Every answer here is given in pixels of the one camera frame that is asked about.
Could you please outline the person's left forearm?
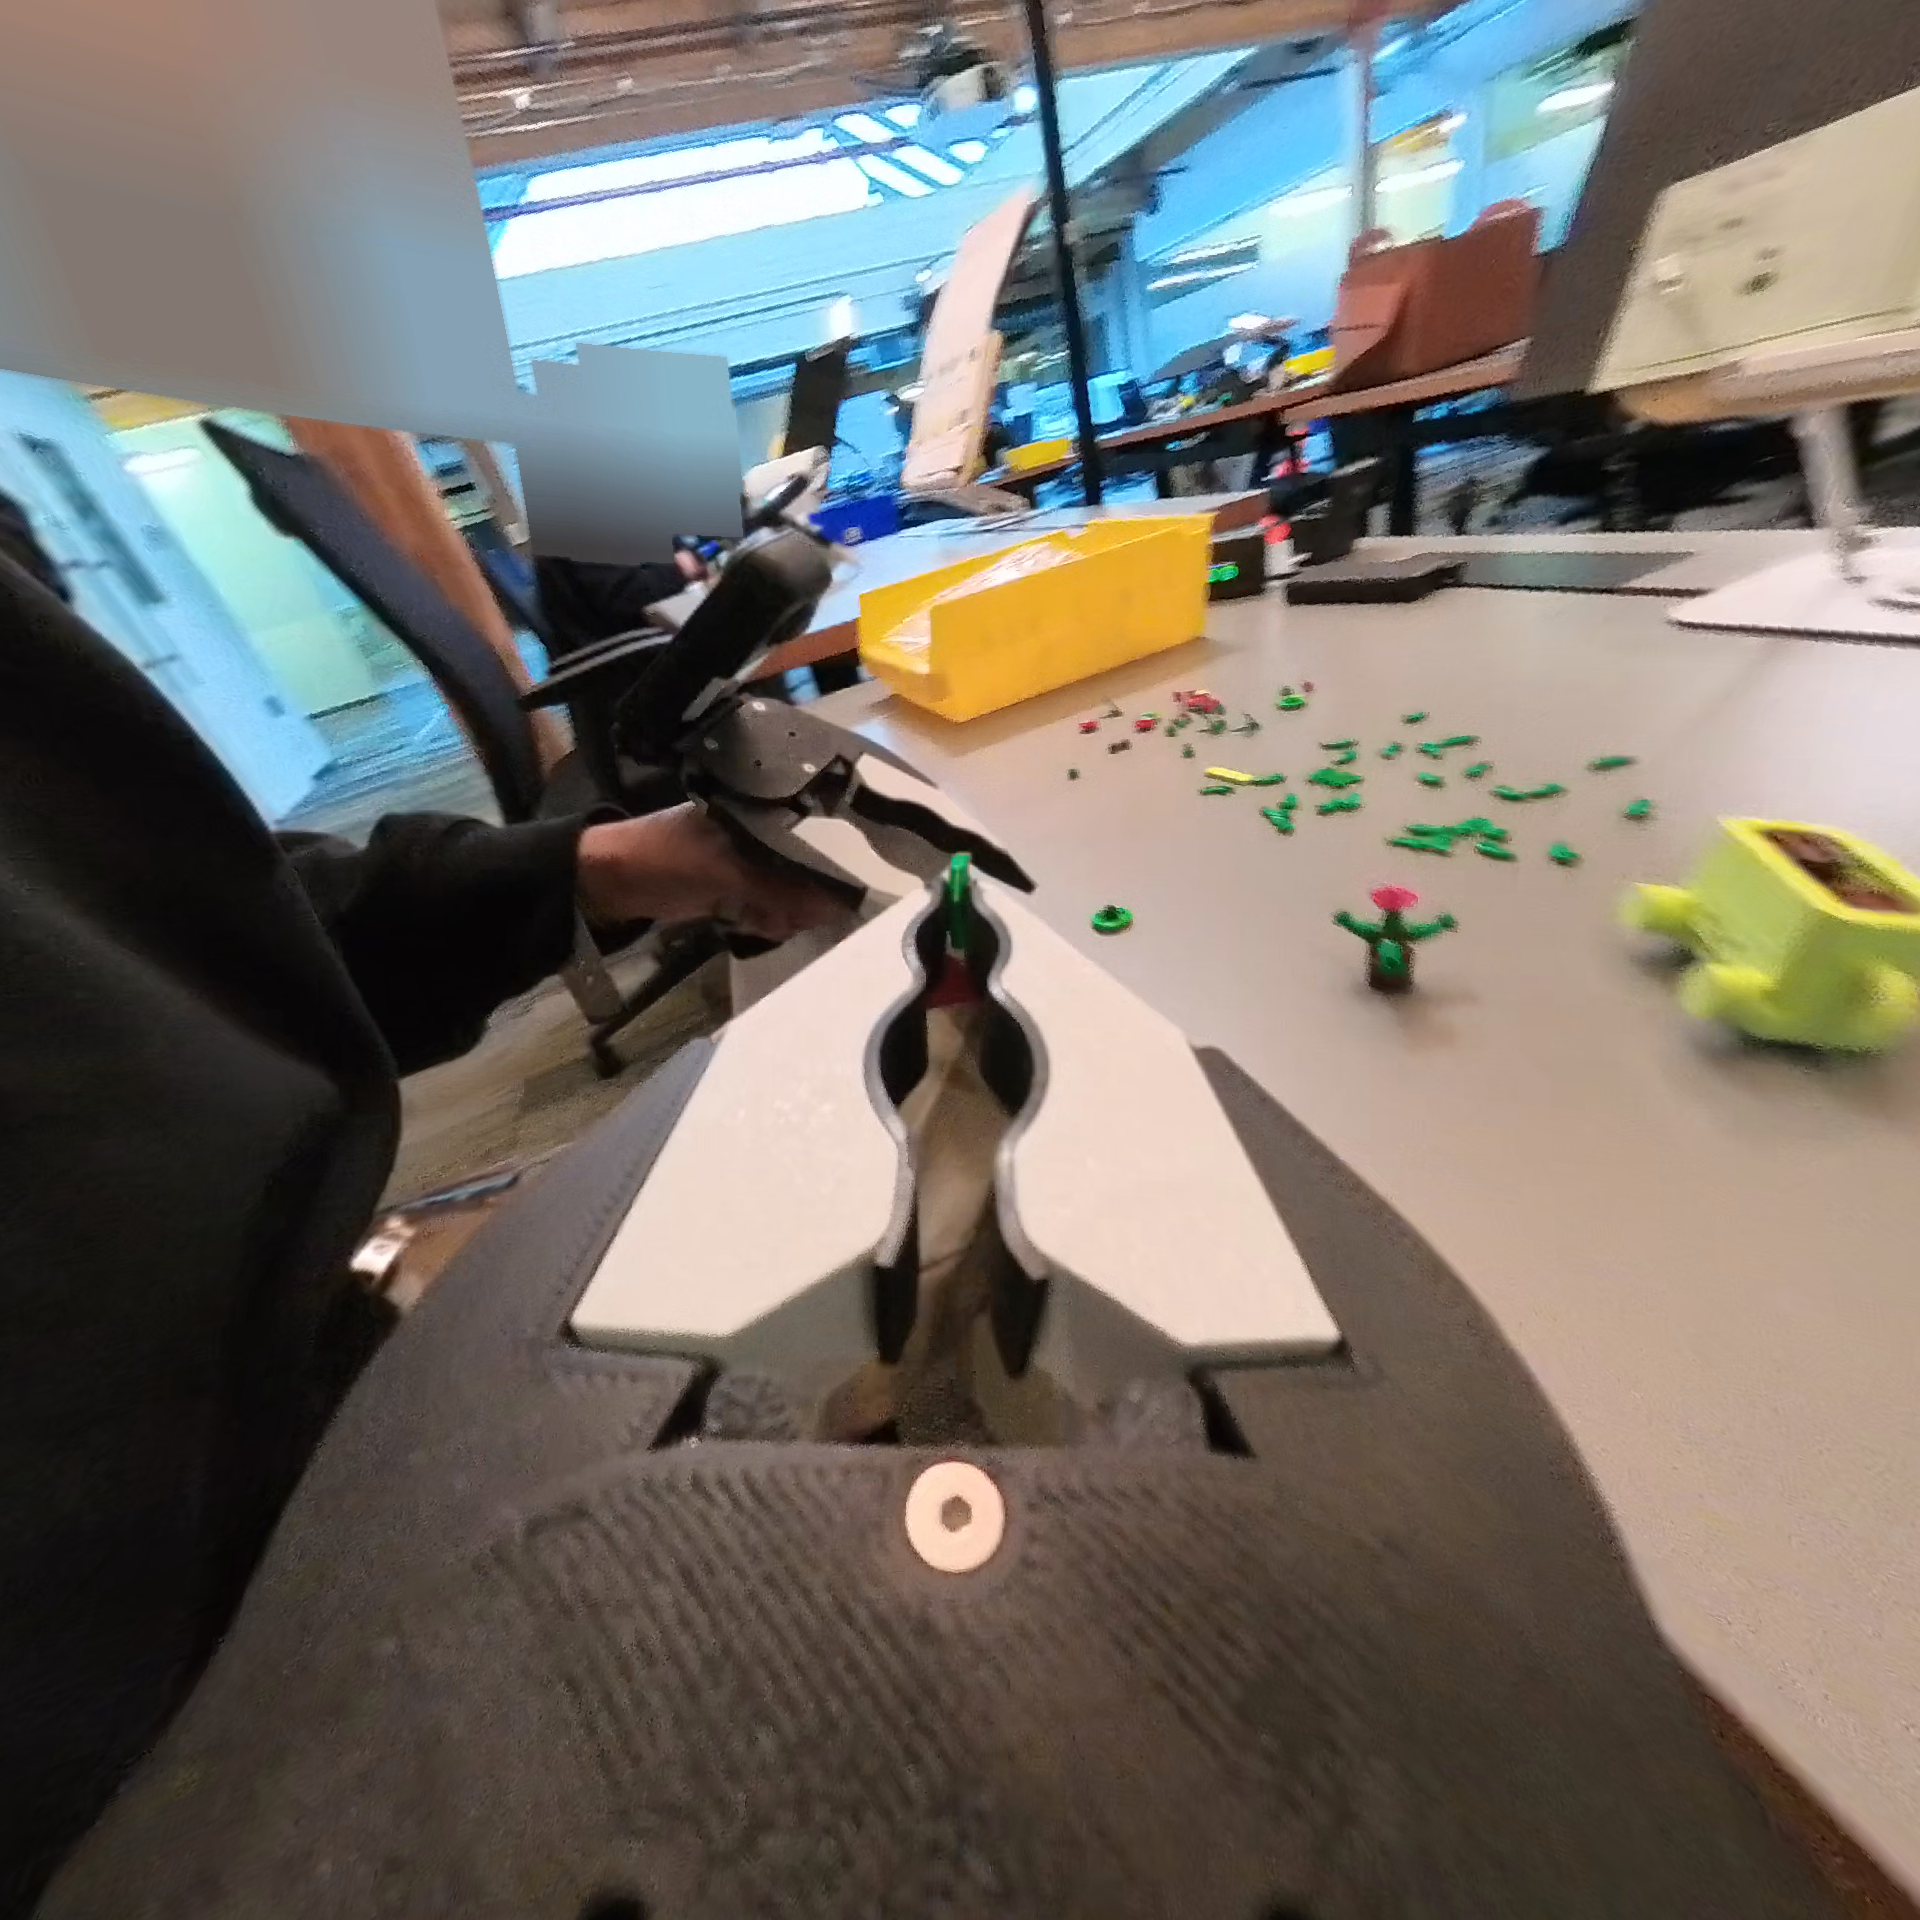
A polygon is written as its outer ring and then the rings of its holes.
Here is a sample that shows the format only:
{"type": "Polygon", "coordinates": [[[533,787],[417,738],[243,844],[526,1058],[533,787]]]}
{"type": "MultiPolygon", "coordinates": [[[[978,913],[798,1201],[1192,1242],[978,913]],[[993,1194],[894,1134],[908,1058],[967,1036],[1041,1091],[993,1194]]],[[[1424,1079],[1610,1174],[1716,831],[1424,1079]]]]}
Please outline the person's left forearm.
{"type": "Polygon", "coordinates": [[[483,1043],[580,946],[583,817],[487,825],[389,814],[368,841],[279,834],[398,1075],[483,1043]]]}

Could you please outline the brown pot flower assembly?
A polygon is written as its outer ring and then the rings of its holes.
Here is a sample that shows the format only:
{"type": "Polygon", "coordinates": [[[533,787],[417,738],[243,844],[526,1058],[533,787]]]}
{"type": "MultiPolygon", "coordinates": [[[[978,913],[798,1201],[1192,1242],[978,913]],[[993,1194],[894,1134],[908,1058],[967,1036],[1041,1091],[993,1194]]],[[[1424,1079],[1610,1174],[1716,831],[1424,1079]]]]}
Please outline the brown pot flower assembly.
{"type": "Polygon", "coordinates": [[[1365,982],[1372,993],[1407,993],[1415,986],[1418,947],[1441,934],[1453,934],[1460,920],[1453,911],[1427,916],[1423,896],[1401,883],[1372,889],[1370,909],[1372,913],[1368,916],[1341,909],[1332,913],[1332,926],[1365,946],[1365,982]]]}

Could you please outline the white printed sign board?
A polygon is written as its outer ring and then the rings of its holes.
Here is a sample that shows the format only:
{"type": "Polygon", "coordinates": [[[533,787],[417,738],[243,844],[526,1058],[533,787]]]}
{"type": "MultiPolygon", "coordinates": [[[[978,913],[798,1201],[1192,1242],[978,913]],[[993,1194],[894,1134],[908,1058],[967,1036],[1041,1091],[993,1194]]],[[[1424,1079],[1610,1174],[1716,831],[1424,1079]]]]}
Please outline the white printed sign board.
{"type": "Polygon", "coordinates": [[[900,467],[905,496],[961,493],[986,473],[986,429],[1003,345],[994,313],[1037,205],[1041,192],[1024,186],[974,224],[934,294],[900,467]]]}

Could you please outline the building instruction booklet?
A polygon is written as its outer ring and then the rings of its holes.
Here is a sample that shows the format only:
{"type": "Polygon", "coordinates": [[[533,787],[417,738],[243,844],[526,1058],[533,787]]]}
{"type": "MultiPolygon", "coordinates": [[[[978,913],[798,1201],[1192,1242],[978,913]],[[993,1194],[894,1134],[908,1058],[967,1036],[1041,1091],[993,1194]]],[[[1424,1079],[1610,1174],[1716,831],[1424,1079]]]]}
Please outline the building instruction booklet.
{"type": "Polygon", "coordinates": [[[1797,381],[1918,370],[1918,92],[1676,181],[1630,255],[1592,376],[1620,391],[1731,376],[1797,381]]]}

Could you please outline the black divider panel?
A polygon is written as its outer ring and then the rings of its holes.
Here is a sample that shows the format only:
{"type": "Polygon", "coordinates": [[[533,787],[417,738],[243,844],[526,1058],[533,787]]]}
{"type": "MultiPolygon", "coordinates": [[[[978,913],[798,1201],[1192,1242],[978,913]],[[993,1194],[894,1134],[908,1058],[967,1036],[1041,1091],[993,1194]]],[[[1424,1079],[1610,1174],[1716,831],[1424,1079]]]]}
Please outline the black divider panel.
{"type": "Polygon", "coordinates": [[[1658,196],[1918,86],[1915,3],[1646,3],[1516,394],[1584,391],[1658,196]]]}

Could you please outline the scattered green leaf pieces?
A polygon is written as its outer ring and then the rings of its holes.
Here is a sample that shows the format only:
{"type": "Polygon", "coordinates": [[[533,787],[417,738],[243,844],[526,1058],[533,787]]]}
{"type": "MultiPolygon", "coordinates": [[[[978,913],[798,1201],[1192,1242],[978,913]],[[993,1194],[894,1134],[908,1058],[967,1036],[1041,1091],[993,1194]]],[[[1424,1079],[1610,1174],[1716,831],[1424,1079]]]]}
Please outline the scattered green leaf pieces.
{"type": "Polygon", "coordinates": [[[1510,764],[1486,732],[1431,731],[1431,709],[1392,717],[1384,732],[1289,735],[1289,764],[1242,760],[1236,764],[1279,767],[1288,787],[1264,793],[1200,797],[1219,817],[1239,811],[1279,841],[1315,834],[1370,837],[1381,851],[1441,858],[1483,856],[1516,864],[1527,856],[1557,868],[1582,861],[1570,838],[1573,801],[1599,801],[1605,817],[1642,825],[1658,801],[1627,781],[1635,752],[1594,752],[1564,764],[1510,764]]]}

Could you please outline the person's black jacket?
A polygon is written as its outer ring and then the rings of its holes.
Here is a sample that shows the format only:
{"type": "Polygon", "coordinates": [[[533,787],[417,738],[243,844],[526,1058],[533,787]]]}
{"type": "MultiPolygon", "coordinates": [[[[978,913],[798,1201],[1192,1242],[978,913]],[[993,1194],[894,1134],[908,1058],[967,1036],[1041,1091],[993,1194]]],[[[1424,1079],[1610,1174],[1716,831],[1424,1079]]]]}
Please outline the person's black jacket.
{"type": "Polygon", "coordinates": [[[3,1913],[196,1688],[348,1381],[392,1065],[253,798],[3,502],[3,1913]]]}

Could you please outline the black office chair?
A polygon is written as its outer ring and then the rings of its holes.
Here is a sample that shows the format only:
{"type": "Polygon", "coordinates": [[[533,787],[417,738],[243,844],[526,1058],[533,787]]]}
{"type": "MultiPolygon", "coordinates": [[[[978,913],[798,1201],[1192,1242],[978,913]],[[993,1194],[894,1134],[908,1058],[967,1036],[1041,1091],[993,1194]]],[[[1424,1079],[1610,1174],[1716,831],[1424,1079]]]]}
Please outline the black office chair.
{"type": "Polygon", "coordinates": [[[210,424],[208,439],[239,473],[256,509],[304,543],[427,671],[484,767],[504,821],[594,807],[647,814],[686,798],[666,750],[630,752],[613,722],[619,698],[669,632],[617,632],[521,686],[520,674],[332,473],[220,424],[210,424]]]}

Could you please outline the person's left hand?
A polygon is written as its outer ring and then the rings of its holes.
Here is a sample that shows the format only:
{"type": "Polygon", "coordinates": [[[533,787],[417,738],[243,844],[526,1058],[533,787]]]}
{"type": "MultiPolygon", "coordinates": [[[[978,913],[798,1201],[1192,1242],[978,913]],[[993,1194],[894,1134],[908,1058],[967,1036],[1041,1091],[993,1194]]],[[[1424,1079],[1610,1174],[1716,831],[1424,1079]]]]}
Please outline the person's left hand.
{"type": "Polygon", "coordinates": [[[596,930],[713,921],[775,946],[848,911],[814,878],[745,856],[696,805],[587,825],[576,851],[576,899],[596,930]]]}

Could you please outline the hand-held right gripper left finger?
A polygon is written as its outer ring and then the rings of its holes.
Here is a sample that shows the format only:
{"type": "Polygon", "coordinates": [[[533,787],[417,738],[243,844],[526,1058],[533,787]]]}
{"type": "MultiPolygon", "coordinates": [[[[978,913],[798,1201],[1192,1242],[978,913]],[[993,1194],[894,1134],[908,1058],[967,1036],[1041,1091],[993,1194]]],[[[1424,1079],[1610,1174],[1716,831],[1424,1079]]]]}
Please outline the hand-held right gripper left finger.
{"type": "Polygon", "coordinates": [[[742,1010],[712,1045],[567,1328],[828,1401],[900,1360],[924,1231],[902,1106],[928,1065],[918,890],[742,1010]]]}

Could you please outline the long wooden desk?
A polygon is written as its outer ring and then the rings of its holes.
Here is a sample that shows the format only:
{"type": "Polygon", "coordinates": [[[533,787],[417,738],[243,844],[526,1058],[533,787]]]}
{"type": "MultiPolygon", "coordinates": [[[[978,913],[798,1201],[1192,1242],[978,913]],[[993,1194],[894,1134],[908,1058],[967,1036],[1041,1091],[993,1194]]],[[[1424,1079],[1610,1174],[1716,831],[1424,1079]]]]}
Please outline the long wooden desk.
{"type": "Polygon", "coordinates": [[[1407,381],[1335,391],[1331,377],[1302,381],[1284,391],[1221,403],[1182,419],[1145,420],[1096,439],[1104,473],[1163,473],[1176,464],[1209,462],[1239,450],[1271,450],[1284,433],[1332,420],[1370,420],[1368,434],[1381,443],[1388,464],[1388,529],[1398,539],[1415,532],[1418,450],[1424,443],[1461,443],[1477,439],[1510,439],[1510,406],[1496,400],[1473,410],[1464,420],[1423,420],[1437,403],[1461,394],[1510,388],[1521,376],[1531,341],[1520,337],[1487,356],[1433,370],[1407,381]]]}

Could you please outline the black pole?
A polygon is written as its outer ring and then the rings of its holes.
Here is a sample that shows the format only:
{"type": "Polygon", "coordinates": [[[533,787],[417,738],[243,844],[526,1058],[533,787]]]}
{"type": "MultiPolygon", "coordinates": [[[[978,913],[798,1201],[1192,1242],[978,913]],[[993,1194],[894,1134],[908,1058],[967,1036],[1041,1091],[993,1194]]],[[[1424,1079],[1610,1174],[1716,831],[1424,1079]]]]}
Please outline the black pole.
{"type": "Polygon", "coordinates": [[[1073,424],[1076,424],[1076,459],[1082,467],[1084,502],[1089,506],[1104,505],[1107,477],[1104,459],[1097,446],[1097,426],[1092,416],[1092,371],[1087,350],[1087,317],[1082,308],[1082,274],[1076,270],[1076,238],[1073,238],[1073,195],[1064,155],[1064,129],[1059,106],[1059,63],[1049,35],[1046,3],[1021,3],[1021,17],[1027,27],[1027,47],[1033,63],[1033,86],[1037,92],[1037,119],[1041,119],[1041,145],[1043,145],[1043,181],[1046,181],[1046,214],[1049,214],[1049,251],[1056,271],[1059,308],[1064,320],[1064,345],[1069,356],[1069,394],[1073,394],[1073,424]]]}

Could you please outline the cluster of small flower parts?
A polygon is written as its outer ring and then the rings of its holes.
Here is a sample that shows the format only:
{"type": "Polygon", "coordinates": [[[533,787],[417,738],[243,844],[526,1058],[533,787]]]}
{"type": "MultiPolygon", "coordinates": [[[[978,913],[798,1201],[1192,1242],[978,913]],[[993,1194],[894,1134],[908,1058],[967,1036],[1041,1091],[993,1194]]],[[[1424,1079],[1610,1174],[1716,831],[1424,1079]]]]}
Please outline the cluster of small flower parts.
{"type": "Polygon", "coordinates": [[[1279,767],[1236,764],[1221,755],[1231,747],[1243,752],[1261,732],[1261,709],[1233,707],[1213,686],[1176,686],[1163,707],[1127,709],[1109,701],[1076,725],[1079,744],[1102,747],[1109,760],[1145,755],[1149,741],[1168,741],[1168,752],[1189,770],[1192,787],[1209,798],[1288,787],[1288,774],[1279,767]],[[1239,790],[1209,787],[1205,781],[1206,767],[1249,770],[1261,781],[1239,790]]]}

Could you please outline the black electronic box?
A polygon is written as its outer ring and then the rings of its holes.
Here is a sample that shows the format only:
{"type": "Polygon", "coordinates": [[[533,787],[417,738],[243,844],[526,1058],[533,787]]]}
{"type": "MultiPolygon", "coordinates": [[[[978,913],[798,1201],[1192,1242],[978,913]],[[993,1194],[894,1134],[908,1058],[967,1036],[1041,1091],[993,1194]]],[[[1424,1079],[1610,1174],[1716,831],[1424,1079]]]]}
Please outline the black electronic box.
{"type": "Polygon", "coordinates": [[[1294,608],[1395,608],[1461,583],[1464,559],[1438,553],[1344,559],[1299,568],[1284,579],[1294,608]]]}

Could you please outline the brown cardboard box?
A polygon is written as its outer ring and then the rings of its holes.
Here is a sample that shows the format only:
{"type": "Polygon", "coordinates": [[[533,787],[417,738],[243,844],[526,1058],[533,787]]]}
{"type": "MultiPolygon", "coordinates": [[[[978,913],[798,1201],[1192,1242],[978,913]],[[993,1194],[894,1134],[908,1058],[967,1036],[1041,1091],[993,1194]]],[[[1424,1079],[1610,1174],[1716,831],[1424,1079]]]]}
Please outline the brown cardboard box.
{"type": "Polygon", "coordinates": [[[1365,229],[1335,288],[1332,391],[1453,370],[1531,334],[1543,212],[1487,205],[1461,235],[1391,244],[1365,229]]]}

